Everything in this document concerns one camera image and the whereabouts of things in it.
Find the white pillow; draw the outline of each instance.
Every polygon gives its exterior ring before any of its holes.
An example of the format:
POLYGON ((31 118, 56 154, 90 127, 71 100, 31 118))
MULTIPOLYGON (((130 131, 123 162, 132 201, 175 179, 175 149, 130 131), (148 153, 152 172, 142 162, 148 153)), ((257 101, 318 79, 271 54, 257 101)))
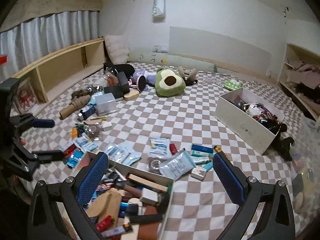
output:
POLYGON ((130 50, 123 35, 107 35, 104 37, 104 41, 110 60, 114 65, 127 63, 130 50))

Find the clear plastic box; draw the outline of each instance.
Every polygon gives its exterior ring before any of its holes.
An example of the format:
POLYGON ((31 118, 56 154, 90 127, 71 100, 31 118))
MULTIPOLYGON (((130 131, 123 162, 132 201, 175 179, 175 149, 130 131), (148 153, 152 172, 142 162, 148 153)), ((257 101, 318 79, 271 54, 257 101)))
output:
POLYGON ((107 93, 96 97, 97 114, 102 116, 117 111, 117 102, 112 93, 107 93))
POLYGON ((296 213, 318 211, 320 204, 320 123, 301 117, 291 168, 293 209, 296 213))

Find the purple plush toy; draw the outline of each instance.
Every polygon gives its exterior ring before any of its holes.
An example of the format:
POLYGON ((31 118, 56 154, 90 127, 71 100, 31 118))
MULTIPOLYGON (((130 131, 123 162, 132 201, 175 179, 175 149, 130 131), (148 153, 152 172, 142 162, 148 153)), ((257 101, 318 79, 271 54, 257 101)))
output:
POLYGON ((155 84, 156 84, 156 73, 155 72, 150 73, 144 69, 137 69, 132 75, 132 81, 134 83, 136 83, 139 76, 145 76, 147 84, 155 86, 155 84))

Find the blue bottle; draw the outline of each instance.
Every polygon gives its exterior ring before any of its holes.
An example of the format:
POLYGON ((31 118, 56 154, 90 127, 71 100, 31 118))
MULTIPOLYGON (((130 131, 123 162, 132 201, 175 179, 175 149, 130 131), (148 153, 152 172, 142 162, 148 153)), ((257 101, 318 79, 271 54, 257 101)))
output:
POLYGON ((78 120, 83 121, 87 120, 87 118, 96 112, 96 108, 93 104, 88 104, 87 106, 80 109, 80 113, 78 114, 78 120))

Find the red lighter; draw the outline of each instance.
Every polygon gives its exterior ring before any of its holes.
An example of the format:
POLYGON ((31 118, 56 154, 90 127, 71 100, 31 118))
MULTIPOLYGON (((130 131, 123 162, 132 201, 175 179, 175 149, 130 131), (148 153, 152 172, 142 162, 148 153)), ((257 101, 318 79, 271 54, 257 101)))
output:
POLYGON ((105 231, 108 227, 113 225, 115 219, 112 216, 107 216, 104 220, 96 225, 96 229, 101 233, 105 231))
POLYGON ((170 152, 172 155, 175 155, 178 152, 174 143, 170 143, 169 147, 170 147, 170 152))

